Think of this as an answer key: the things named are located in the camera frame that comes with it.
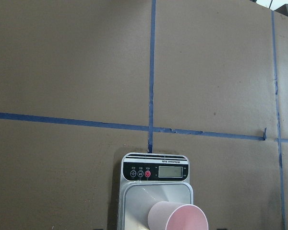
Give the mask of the pink plastic cup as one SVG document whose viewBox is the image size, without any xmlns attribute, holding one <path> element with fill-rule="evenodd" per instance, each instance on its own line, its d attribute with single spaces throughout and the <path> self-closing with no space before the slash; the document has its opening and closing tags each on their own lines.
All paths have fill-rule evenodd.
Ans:
<svg viewBox="0 0 288 230">
<path fill-rule="evenodd" d="M 207 230 L 205 213 L 197 206 L 161 201 L 154 204 L 148 213 L 151 230 Z"/>
</svg>

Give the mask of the silver digital kitchen scale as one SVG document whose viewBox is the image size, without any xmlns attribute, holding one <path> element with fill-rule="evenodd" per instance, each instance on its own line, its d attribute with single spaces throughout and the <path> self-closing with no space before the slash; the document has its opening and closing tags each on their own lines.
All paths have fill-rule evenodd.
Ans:
<svg viewBox="0 0 288 230">
<path fill-rule="evenodd" d="M 190 162 L 184 155 L 130 152 L 121 160 L 117 229 L 147 230 L 158 202 L 193 203 Z"/>
</svg>

